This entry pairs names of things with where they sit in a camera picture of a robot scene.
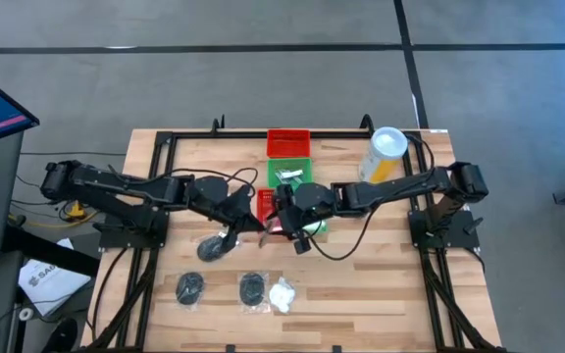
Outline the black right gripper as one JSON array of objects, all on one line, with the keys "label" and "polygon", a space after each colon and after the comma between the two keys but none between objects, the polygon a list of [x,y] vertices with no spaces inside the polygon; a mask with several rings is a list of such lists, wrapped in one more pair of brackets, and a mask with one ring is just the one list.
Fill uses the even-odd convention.
[{"label": "black right gripper", "polygon": [[310,240],[303,229],[307,225],[305,212],[296,205],[290,185],[281,184],[276,187],[274,206],[275,212],[270,215],[271,235],[289,240],[298,255],[310,251]]}]

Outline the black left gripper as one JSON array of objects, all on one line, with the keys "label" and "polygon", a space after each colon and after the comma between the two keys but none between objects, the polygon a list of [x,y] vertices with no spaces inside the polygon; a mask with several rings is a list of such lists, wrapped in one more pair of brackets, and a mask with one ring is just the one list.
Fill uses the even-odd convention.
[{"label": "black left gripper", "polygon": [[241,186],[237,191],[228,196],[221,204],[223,215],[226,217],[229,229],[222,237],[220,250],[226,254],[233,250],[241,232],[262,232],[263,224],[251,212],[251,188]]}]

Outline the black hair net bag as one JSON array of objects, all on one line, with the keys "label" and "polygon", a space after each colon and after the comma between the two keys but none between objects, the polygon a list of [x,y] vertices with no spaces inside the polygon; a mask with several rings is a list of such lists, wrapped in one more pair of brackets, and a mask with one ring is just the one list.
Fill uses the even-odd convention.
[{"label": "black hair net bag", "polygon": [[224,233],[213,235],[200,242],[196,250],[198,259],[203,262],[214,262],[228,254],[229,252],[223,254],[220,250],[224,235]]},{"label": "black hair net bag", "polygon": [[270,311],[266,294],[267,276],[262,273],[250,272],[239,279],[239,302],[243,313],[264,314]]},{"label": "black hair net bag", "polygon": [[204,290],[204,278],[197,272],[189,272],[180,276],[177,288],[176,299],[183,306],[196,305]]}]

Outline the red plastic basket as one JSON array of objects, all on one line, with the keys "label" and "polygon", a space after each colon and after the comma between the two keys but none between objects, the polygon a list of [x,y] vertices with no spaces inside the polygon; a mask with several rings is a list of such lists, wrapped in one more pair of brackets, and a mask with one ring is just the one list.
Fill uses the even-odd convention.
[{"label": "red plastic basket", "polygon": [[267,156],[270,158],[309,157],[311,133],[308,129],[275,128],[267,131]]},{"label": "red plastic basket", "polygon": [[270,226],[271,230],[280,227],[280,222],[277,219],[269,219],[275,211],[273,196],[274,190],[271,188],[257,190],[257,218],[265,227]]}]

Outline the white yellow wipes canister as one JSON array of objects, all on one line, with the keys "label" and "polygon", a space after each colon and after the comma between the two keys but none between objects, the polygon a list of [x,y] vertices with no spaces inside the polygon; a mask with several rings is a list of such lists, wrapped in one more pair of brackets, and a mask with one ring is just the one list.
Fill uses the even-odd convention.
[{"label": "white yellow wipes canister", "polygon": [[367,153],[359,165],[360,179],[370,183],[386,181],[407,150],[408,139],[401,130],[380,127],[372,134]]}]

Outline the white printed booklet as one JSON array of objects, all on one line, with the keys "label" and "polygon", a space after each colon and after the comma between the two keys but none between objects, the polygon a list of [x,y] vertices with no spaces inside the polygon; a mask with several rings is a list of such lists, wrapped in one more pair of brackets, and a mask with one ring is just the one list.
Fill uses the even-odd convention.
[{"label": "white printed booklet", "polygon": [[38,313],[45,317],[55,312],[90,280],[90,276],[31,259],[22,266],[18,285]]}]

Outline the black rounded object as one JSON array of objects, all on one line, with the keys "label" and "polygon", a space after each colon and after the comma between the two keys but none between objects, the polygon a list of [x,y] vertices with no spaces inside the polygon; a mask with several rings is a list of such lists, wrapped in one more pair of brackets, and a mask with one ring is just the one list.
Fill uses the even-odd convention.
[{"label": "black rounded object", "polygon": [[71,352],[77,341],[78,325],[73,318],[62,320],[50,334],[40,353]]}]

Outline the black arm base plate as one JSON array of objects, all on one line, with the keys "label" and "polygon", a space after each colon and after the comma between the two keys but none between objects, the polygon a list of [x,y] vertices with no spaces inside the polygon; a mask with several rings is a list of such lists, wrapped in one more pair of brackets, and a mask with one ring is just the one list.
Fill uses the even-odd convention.
[{"label": "black arm base plate", "polygon": [[100,248],[155,249],[166,244],[169,214],[159,212],[151,228],[128,227],[120,219],[107,215],[103,223],[93,227],[100,232]]},{"label": "black arm base plate", "polygon": [[458,211],[447,226],[435,232],[427,226],[427,214],[423,211],[412,211],[408,215],[411,240],[420,249],[464,248],[474,250],[480,247],[477,227],[483,218],[474,219],[470,211]]}]

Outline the black desk frame bar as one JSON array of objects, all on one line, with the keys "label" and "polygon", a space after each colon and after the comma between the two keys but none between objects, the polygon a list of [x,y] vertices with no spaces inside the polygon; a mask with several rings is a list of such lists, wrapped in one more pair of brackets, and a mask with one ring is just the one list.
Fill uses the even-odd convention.
[{"label": "black desk frame bar", "polygon": [[1,251],[19,251],[27,258],[89,277],[96,276],[100,265],[100,261],[94,257],[38,237],[19,227],[6,226]]}]

